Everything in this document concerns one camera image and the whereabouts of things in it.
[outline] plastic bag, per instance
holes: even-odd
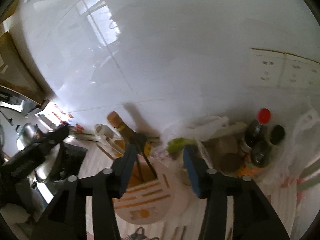
[[[298,118],[261,182],[275,188],[298,179],[308,163],[320,155],[319,151],[320,117],[312,108]]]
[[[227,127],[228,123],[229,118],[226,116],[205,116],[186,119],[165,129],[161,135],[161,140],[165,145],[172,139],[180,137],[207,141],[216,131],[222,127]]]

